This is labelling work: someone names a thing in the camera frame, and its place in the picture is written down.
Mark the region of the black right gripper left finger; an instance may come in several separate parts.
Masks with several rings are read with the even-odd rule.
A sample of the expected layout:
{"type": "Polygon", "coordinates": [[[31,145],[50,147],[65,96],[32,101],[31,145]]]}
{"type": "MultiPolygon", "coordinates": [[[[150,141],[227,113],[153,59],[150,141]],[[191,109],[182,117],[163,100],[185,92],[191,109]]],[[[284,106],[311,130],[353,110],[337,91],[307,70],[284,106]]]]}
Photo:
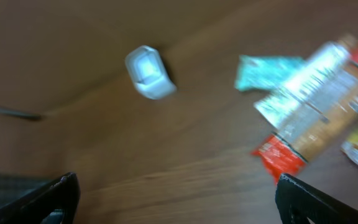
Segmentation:
{"type": "Polygon", "coordinates": [[[0,208],[0,223],[72,224],[79,200],[77,175],[69,172],[0,208]]]}

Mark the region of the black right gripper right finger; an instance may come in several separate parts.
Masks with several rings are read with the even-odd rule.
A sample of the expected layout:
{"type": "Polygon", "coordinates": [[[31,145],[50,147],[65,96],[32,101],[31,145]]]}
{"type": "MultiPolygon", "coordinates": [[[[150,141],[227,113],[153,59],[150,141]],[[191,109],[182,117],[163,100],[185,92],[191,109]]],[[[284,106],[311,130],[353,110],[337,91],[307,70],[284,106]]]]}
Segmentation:
{"type": "Polygon", "coordinates": [[[358,223],[358,210],[290,174],[280,176],[275,203],[283,223],[358,223]]]}

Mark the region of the red spaghetti packet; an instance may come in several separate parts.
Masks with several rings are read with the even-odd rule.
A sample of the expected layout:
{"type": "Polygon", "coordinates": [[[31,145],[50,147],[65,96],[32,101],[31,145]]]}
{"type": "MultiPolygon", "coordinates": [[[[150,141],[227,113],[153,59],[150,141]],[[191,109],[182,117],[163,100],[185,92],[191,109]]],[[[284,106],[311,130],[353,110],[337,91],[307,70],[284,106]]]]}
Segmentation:
{"type": "Polygon", "coordinates": [[[357,119],[358,47],[253,153],[278,182],[284,173],[299,173],[357,119]]]}

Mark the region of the white tube gold cap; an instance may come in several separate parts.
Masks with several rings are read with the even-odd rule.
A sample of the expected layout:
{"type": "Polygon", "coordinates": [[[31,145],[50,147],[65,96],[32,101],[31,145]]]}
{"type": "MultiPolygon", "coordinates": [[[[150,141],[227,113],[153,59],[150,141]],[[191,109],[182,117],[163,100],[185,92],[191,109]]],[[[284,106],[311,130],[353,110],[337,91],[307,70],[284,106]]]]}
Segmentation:
{"type": "Polygon", "coordinates": [[[358,39],[346,34],[323,44],[293,72],[280,87],[254,103],[255,109],[275,128],[279,127],[302,103],[331,79],[350,59],[358,39]]]}

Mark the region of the teal wet wipes packet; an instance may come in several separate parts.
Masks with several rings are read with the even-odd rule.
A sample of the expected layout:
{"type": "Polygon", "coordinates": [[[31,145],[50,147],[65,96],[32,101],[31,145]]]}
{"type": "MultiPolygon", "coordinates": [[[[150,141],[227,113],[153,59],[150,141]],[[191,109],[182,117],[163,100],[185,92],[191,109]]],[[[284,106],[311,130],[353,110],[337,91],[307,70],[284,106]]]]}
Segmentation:
{"type": "Polygon", "coordinates": [[[240,55],[234,88],[272,91],[304,65],[301,57],[240,55]]]}

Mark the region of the white barcode scanner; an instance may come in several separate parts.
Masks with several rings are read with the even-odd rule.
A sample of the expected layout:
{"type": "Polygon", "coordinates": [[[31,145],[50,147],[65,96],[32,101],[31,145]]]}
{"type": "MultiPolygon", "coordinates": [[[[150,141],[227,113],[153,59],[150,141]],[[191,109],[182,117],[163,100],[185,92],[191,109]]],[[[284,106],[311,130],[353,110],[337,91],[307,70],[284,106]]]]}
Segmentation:
{"type": "Polygon", "coordinates": [[[158,50],[142,45],[127,55],[125,64],[134,88],[142,96],[159,100],[177,90],[158,50]]]}

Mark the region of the grey plastic shopping basket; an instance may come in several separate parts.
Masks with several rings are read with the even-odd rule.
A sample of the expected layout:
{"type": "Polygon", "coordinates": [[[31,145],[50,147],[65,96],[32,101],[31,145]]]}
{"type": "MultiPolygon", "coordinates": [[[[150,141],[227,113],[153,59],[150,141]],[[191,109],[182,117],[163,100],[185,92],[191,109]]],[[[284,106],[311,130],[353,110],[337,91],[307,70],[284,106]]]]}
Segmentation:
{"type": "Polygon", "coordinates": [[[41,177],[0,174],[0,208],[51,181],[41,177]]]}

